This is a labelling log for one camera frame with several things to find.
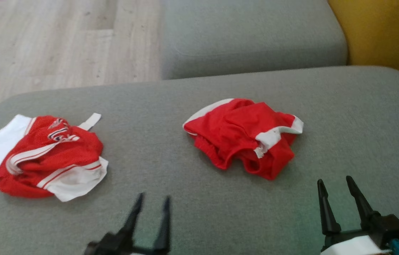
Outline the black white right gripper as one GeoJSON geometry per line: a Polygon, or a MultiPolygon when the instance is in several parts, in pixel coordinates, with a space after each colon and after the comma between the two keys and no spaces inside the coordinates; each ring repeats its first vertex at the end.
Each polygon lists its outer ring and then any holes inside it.
{"type": "Polygon", "coordinates": [[[325,244],[321,255],[399,255],[399,218],[373,210],[352,176],[346,176],[355,199],[362,229],[342,231],[337,223],[322,179],[317,181],[319,211],[325,244]]]}

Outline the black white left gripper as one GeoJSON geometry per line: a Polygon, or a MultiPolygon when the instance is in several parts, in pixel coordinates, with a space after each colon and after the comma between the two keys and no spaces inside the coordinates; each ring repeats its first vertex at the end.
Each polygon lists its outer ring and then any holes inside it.
{"type": "Polygon", "coordinates": [[[171,251],[171,197],[167,196],[162,208],[159,233],[151,248],[136,246],[133,234],[138,216],[141,213],[145,193],[139,193],[125,220],[123,233],[107,233],[98,242],[89,242],[85,255],[167,255],[171,251]]]}

